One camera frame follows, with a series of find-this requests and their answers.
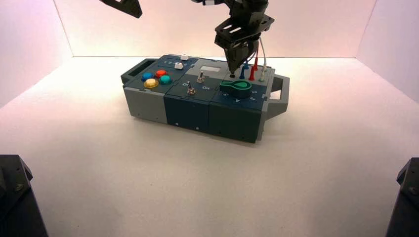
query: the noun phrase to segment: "white backdrop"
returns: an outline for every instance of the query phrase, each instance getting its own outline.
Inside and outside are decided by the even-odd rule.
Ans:
[[[419,1],[378,0],[357,58],[419,102]]]
[[[55,0],[75,56],[224,56],[215,27],[225,5],[140,0],[140,19],[99,0]],[[354,57],[375,0],[271,0],[276,19],[263,35],[270,57]]]
[[[0,108],[72,57],[53,0],[0,0]]]

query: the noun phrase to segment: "white button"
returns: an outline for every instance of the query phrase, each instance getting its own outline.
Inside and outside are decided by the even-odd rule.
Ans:
[[[183,69],[183,64],[182,63],[175,63],[174,68],[182,70]]]
[[[180,56],[180,60],[182,60],[182,61],[188,61],[188,59],[189,59],[189,56],[188,56],[188,55],[186,55],[186,54],[182,54],[182,55]]]

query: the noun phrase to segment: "screw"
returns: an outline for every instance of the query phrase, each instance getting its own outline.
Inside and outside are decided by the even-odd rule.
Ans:
[[[18,184],[18,185],[16,185],[16,187],[14,187],[14,191],[15,192],[18,192],[18,191],[20,191],[22,189],[23,189],[23,184]]]
[[[410,188],[409,188],[409,192],[410,192],[412,195],[414,195],[414,196],[419,195],[419,189],[417,189],[417,188],[415,188],[415,187],[410,187]]]

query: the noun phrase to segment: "white floor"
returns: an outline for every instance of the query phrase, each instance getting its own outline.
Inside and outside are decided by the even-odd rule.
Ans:
[[[270,59],[289,110],[252,145],[132,118],[119,76],[141,60],[74,58],[0,109],[50,236],[384,236],[419,105],[369,68]]]

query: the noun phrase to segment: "modular control box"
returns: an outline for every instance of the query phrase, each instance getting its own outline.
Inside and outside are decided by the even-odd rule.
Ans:
[[[250,143],[288,107],[290,79],[270,67],[243,65],[231,75],[225,61],[164,55],[121,78],[132,116]]]

